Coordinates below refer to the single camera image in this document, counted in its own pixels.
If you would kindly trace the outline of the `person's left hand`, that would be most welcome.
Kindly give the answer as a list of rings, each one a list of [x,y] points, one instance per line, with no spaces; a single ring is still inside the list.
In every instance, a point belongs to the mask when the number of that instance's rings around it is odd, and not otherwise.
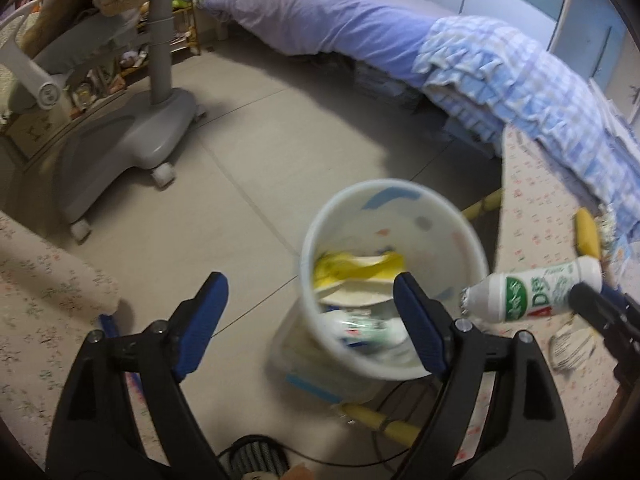
[[[314,480],[314,473],[305,464],[297,464],[289,469],[281,480]]]

